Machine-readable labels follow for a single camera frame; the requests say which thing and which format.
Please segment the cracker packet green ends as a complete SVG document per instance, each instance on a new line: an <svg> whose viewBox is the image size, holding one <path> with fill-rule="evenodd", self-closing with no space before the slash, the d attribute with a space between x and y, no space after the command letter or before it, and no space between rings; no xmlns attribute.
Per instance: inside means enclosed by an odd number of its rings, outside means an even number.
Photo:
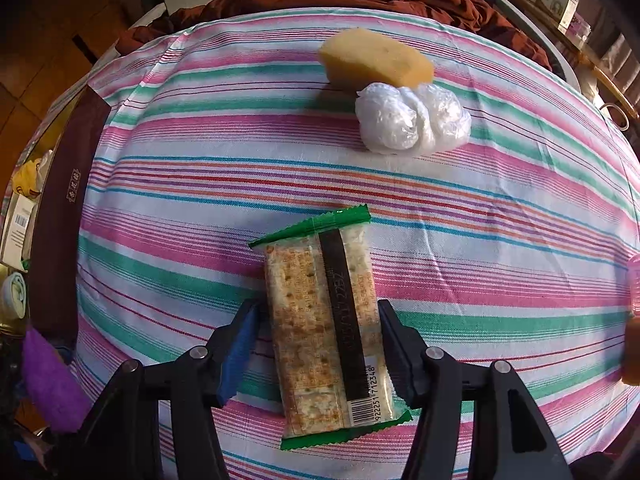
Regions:
<svg viewBox="0 0 640 480"><path fill-rule="evenodd" d="M339 444L408 422L388 372L358 205L254 240L265 258L285 451Z"/></svg>

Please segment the white tea carton box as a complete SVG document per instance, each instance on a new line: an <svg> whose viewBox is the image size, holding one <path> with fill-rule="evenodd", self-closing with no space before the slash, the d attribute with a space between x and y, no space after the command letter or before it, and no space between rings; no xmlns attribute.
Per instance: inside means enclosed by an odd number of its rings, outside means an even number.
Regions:
<svg viewBox="0 0 640 480"><path fill-rule="evenodd" d="M13 193L1 237L1 263L27 273L32 251L38 202Z"/></svg>

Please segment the orange sponge wedge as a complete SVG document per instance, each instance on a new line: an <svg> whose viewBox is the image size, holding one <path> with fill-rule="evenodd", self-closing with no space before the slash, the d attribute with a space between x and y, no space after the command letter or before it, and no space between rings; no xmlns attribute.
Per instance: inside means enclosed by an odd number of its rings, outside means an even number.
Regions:
<svg viewBox="0 0 640 480"><path fill-rule="evenodd" d="M633 315L627 322L622 359L622 381L626 385L640 385L640 316Z"/></svg>

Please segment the gold metal tin box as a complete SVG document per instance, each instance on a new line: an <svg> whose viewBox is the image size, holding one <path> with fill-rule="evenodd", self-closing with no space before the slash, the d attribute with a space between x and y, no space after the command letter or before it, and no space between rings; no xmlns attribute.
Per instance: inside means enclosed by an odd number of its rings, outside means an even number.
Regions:
<svg viewBox="0 0 640 480"><path fill-rule="evenodd" d="M14 175L14 172L20 168L25 162L29 160L35 160L37 158L41 158L46 151L52 150L55 151L58 146L58 142L60 142L61 136L64 133L66 125L70 120L70 115L73 113L73 110L76 106L76 103L81 96L81 93L77 93L76 96L72 96L67 100L66 103L58 103L54 104L51 109L48 111L46 119L42 122L42 124L38 127L36 134L29 141L23 153L17 159L17 163L15 167L12 169L11 177L9 183L5 188L2 188L4 194L1 196L3 202L1 204L1 237L3 232L4 222L6 221L6 215L8 214L10 201L12 194L12 184L11 179ZM41 185L41 191L43 189L43 182L38 180L38 183ZM20 272L14 269L10 269L4 264L1 263L1 285L4 279L13 272Z"/></svg>

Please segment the pink hair roller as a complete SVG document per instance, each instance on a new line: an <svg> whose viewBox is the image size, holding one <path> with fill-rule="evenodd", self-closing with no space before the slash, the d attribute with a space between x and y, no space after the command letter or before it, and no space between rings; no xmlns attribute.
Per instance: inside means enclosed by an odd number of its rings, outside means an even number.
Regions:
<svg viewBox="0 0 640 480"><path fill-rule="evenodd" d="M628 260L627 280L630 293L631 311L640 315L640 255L634 255Z"/></svg>

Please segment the striped bed sheet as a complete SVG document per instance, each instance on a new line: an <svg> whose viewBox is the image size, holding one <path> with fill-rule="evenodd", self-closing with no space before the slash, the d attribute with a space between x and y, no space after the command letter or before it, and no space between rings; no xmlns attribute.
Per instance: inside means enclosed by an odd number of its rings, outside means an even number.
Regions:
<svg viewBox="0 0 640 480"><path fill-rule="evenodd" d="M368 150L356 96L319 58L356 28L432 61L469 139ZM453 358L508 361L568 460L603 451L637 411L620 366L638 158L528 58L428 18L294 9L173 32L88 86L106 108L78 235L72 370L90 399L122 362L177 359L261 295L258 240L354 217L378 296Z"/></svg>

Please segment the wooden side table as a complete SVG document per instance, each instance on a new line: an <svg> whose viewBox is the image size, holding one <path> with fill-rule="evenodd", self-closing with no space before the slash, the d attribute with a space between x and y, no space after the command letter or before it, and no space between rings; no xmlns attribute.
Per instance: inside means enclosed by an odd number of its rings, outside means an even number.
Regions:
<svg viewBox="0 0 640 480"><path fill-rule="evenodd" d="M601 61L597 58L597 55L588 46L588 44L575 39L569 32L562 29L560 23L555 18L552 18L551 15L544 12L544 10L539 6L536 6L536 4L533 4L529 0L510 1L523 12L532 14L538 21L544 23L544 26L552 31L555 38L561 41L567 50L570 51L577 63L587 66L591 70L591 73L593 73L597 78L597 81L608 89L608 92L610 92L616 101L620 103L622 110L627 114L627 116L634 120L639 119L639 113L634 107L634 104L627 99L614 78L603 69Z"/></svg>

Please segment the wooden wardrobe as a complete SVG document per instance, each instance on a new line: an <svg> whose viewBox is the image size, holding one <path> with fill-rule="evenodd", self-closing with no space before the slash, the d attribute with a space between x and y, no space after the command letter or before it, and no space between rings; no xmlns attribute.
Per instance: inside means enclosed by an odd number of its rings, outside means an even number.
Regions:
<svg viewBox="0 0 640 480"><path fill-rule="evenodd" d="M51 104L130 24L118 0L1 0L1 182Z"/></svg>

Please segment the rust brown blanket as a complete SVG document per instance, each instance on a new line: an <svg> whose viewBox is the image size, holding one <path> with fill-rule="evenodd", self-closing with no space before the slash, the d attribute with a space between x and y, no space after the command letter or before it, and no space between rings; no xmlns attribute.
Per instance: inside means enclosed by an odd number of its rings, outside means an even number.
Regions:
<svg viewBox="0 0 640 480"><path fill-rule="evenodd" d="M115 49L121 55L138 50L156 38L191 26L236 16L298 8L356 8L390 11L431 18L501 44L538 63L552 65L546 51L494 9L487 0L212 0L204 6L180 8L146 26L122 32Z"/></svg>

